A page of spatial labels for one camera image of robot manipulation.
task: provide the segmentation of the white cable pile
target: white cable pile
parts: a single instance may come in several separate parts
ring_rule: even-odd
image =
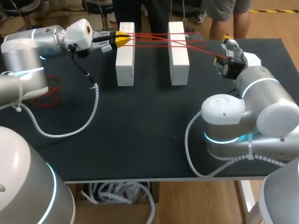
[[[185,151],[186,151],[186,156],[187,156],[187,160],[188,160],[188,163],[192,169],[192,171],[196,174],[196,176],[198,177],[201,177],[201,178],[211,178],[213,176],[215,176],[216,174],[218,174],[219,172],[221,172],[222,170],[224,170],[226,167],[234,164],[235,162],[238,162],[238,161],[241,161],[241,160],[246,160],[246,159],[249,159],[250,158],[250,155],[247,154],[247,155],[240,155],[238,157],[235,157],[234,159],[226,162],[225,164],[223,164],[221,167],[219,167],[218,169],[216,169],[214,172],[208,174],[208,175],[202,175],[200,174],[196,169],[195,167],[193,166],[192,162],[191,162],[191,158],[190,158],[190,155],[189,155],[189,148],[188,148],[188,136],[189,136],[189,130],[192,126],[192,124],[194,123],[194,121],[201,115],[201,111],[199,111],[195,116],[194,118],[192,118],[192,120],[189,122],[187,128],[186,128],[186,132],[185,132]],[[273,160],[273,159],[270,159],[268,157],[265,157],[265,156],[262,156],[262,155],[253,155],[255,159],[258,159],[258,160],[263,160],[263,161],[266,161],[266,162],[270,162],[270,163],[273,163],[275,165],[278,165],[278,166],[285,166],[285,163],[283,162],[279,162],[277,160]]]
[[[153,196],[150,193],[149,182],[148,182],[148,187],[145,187],[144,185],[138,182],[103,183],[98,190],[97,190],[97,186],[98,186],[97,183],[95,184],[90,183],[88,185],[89,195],[87,195],[84,191],[81,191],[81,194],[93,204],[118,204],[118,203],[133,204],[137,201],[143,189],[145,191],[145,195],[143,197],[148,196],[151,205],[151,212],[147,224],[150,224],[153,221],[155,215],[155,203],[154,203]],[[94,198],[95,194],[99,198],[99,201],[97,201]]]
[[[80,129],[78,129],[78,130],[76,130],[76,131],[74,131],[74,132],[71,132],[71,133],[67,133],[67,134],[57,134],[57,135],[55,135],[55,134],[47,134],[47,133],[45,133],[45,132],[39,127],[39,125],[38,125],[38,123],[37,123],[37,121],[36,121],[36,119],[35,119],[33,113],[31,112],[31,110],[30,110],[26,105],[24,105],[24,104],[21,104],[21,107],[24,108],[24,109],[27,111],[27,113],[29,114],[29,116],[30,116],[30,118],[31,118],[31,120],[32,120],[32,122],[33,122],[34,127],[37,129],[37,131],[38,131],[41,135],[43,135],[43,136],[45,136],[45,137],[48,137],[48,138],[64,138],[64,137],[68,137],[68,136],[71,136],[71,135],[74,135],[74,134],[77,134],[77,133],[83,131],[83,130],[90,124],[90,122],[92,121],[92,119],[93,119],[93,117],[94,117],[94,115],[95,115],[95,112],[96,112],[96,110],[97,110],[97,106],[98,106],[98,101],[99,101],[99,87],[98,87],[98,85],[95,83],[95,84],[94,84],[94,87],[92,87],[92,88],[95,89],[95,101],[94,101],[94,106],[93,106],[93,112],[92,112],[92,114],[90,115],[88,121],[87,121],[87,122],[80,128]],[[4,108],[7,108],[7,107],[9,107],[9,106],[14,106],[14,105],[15,105],[15,103],[11,103],[11,104],[3,105],[3,106],[0,107],[0,110],[2,110],[2,109],[4,109]]]

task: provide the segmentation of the red rope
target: red rope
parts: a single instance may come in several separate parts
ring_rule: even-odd
[[[166,38],[162,38],[162,37],[158,37],[158,36],[150,36],[150,35],[135,35],[135,36],[137,36],[137,37],[148,37],[148,38],[155,38],[155,39],[164,40],[164,41],[170,41],[170,42],[174,42],[174,43],[178,43],[178,44],[181,44],[183,46],[186,46],[187,48],[192,48],[192,49],[201,51],[201,52],[209,54],[209,55],[213,55],[213,56],[217,56],[217,57],[221,57],[221,58],[227,58],[226,56],[219,55],[219,54],[216,54],[216,53],[208,51],[208,50],[203,50],[203,49],[194,47],[192,45],[183,44],[183,43],[181,43],[181,41],[178,42],[178,41],[173,41],[173,40],[169,40],[169,39],[166,39]]]
[[[186,33],[159,33],[159,34],[153,34],[153,33],[127,33],[127,34],[138,34],[138,35],[168,35],[168,34],[196,34],[200,33],[199,31],[194,32],[186,32]]]
[[[58,91],[59,86],[60,86],[59,79],[58,79],[56,76],[46,76],[46,78],[53,78],[53,79],[56,79],[56,80],[57,80],[57,86],[56,86],[56,87],[50,87],[50,86],[49,86],[49,90],[51,90],[50,92],[47,92],[46,94],[44,94],[44,95],[42,95],[42,96],[40,96],[40,97],[34,98],[34,99],[32,99],[32,100],[29,101],[30,103],[32,103],[32,104],[34,104],[34,105],[36,105],[36,106],[43,106],[43,107],[46,107],[46,106],[53,106],[54,104],[56,104],[56,103],[59,101],[59,98],[60,98],[60,96],[59,96],[59,91]],[[35,102],[37,99],[45,98],[45,97],[47,97],[47,96],[52,95],[52,94],[55,93],[55,92],[57,93],[57,98],[56,98],[53,102],[51,102],[51,103],[49,103],[49,104],[39,104],[39,103],[36,103],[36,102]]]
[[[165,45],[124,45],[123,47],[139,47],[139,48],[168,48]],[[186,46],[172,46],[172,48],[187,48]]]
[[[146,42],[165,42],[165,41],[162,41],[162,40],[151,40],[151,39],[131,39],[132,41],[146,41]],[[185,40],[185,42],[205,42],[203,40]]]

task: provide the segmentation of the shoe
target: shoe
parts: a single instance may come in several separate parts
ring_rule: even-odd
[[[206,18],[206,16],[207,16],[206,11],[203,14],[197,15],[195,17],[195,20],[196,20],[195,23],[201,24],[204,21],[204,19]]]

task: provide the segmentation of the yellow clip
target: yellow clip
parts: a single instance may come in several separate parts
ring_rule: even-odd
[[[116,32],[116,36],[117,35],[129,35],[129,34],[127,34],[127,33],[124,33],[124,32],[121,32],[121,31],[117,31]],[[130,37],[128,36],[128,37],[116,37],[116,39],[115,39],[115,43],[116,43],[116,46],[118,47],[118,48],[120,48],[120,47],[122,47],[123,45],[125,45],[126,43],[128,43],[129,41],[130,41],[131,39],[130,39]]]
[[[223,36],[223,39],[222,39],[222,43],[226,43],[226,41],[228,41],[228,39],[233,39],[233,38],[230,37],[230,36],[226,36],[226,35],[224,35],[224,36]]]

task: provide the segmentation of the black pants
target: black pants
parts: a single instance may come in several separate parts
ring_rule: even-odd
[[[135,32],[141,31],[141,4],[148,11],[152,33],[167,33],[169,22],[168,0],[113,0],[118,27],[120,22],[134,22]]]

